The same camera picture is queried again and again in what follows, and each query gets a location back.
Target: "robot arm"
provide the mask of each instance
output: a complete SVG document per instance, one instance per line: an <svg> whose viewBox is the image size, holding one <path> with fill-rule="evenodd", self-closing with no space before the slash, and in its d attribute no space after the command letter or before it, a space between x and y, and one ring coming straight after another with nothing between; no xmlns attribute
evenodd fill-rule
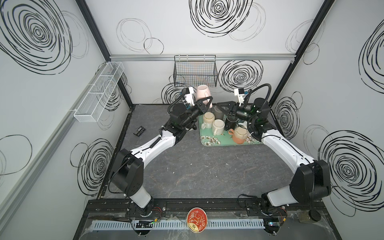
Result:
<svg viewBox="0 0 384 240"><path fill-rule="evenodd" d="M191 103L191 96L184 98L186 99L188 100L184 103L170 105L170 119L160 128L158 136L131 151L122 149L116 157L109 178L143 210L143 213L150 212L153 199L142 186L144 168L161 152L177 144L185 135L186 129L196 130L197 117L208 111L212 101L212 97L200 99L195 103ZM209 100L206 105L203 104L205 100ZM295 174L289 186L262 195L265 200L264 212L269 212L268 209L273 207L297 202L309 203L330 195L327 163L323 160L315 161L274 129L266 120L270 108L265 103L265 99L257 98L251 109L240 107L239 103L235 102L217 103L226 115L248 121L247 126L252 136L270 147Z"/></svg>

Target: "cream mug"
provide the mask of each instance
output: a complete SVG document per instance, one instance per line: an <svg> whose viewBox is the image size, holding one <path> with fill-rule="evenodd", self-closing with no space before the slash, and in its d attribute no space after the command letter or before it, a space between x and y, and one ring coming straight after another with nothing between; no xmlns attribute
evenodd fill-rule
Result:
<svg viewBox="0 0 384 240"><path fill-rule="evenodd" d="M212 128L212 123L215 120L215 115L211 112L204 113L203 123L201 124L201 129Z"/></svg>
<svg viewBox="0 0 384 240"><path fill-rule="evenodd" d="M216 119L213 123L212 123L212 133L214 135L221 135L224 131L224 121L221 120L221 119Z"/></svg>

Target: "white wire basket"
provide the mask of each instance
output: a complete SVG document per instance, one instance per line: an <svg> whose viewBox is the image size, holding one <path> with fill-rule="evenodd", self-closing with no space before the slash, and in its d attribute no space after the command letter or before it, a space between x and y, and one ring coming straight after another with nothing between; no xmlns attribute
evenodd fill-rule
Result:
<svg viewBox="0 0 384 240"><path fill-rule="evenodd" d="M122 75L122 62L108 62L74 113L79 122L97 122Z"/></svg>

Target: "green floral tray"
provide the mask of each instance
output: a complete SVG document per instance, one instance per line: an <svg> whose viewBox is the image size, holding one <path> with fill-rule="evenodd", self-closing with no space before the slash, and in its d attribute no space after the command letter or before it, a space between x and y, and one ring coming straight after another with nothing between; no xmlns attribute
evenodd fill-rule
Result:
<svg viewBox="0 0 384 240"><path fill-rule="evenodd" d="M199 116L199 129L200 140L204 146L228 146L228 145L248 145L248 144L260 144L261 142L255 140L253 137L248 137L243 144L237 144L232 140L232 135L228 131L224 131L221 135L213 135L212 128L201 129L203 123L203 116Z"/></svg>

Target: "black round cap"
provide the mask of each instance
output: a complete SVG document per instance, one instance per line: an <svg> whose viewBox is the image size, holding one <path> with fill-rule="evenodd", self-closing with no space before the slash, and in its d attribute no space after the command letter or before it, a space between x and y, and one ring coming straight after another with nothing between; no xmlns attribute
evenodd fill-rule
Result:
<svg viewBox="0 0 384 240"><path fill-rule="evenodd" d="M320 215L320 213L319 213L318 211L316 211L316 210L310 210L310 211L308 212L308 214L309 214L309 216L310 216L310 219L312 219L312 220L315 221L315 222L318 222L318 221L321 220L321 215Z"/></svg>

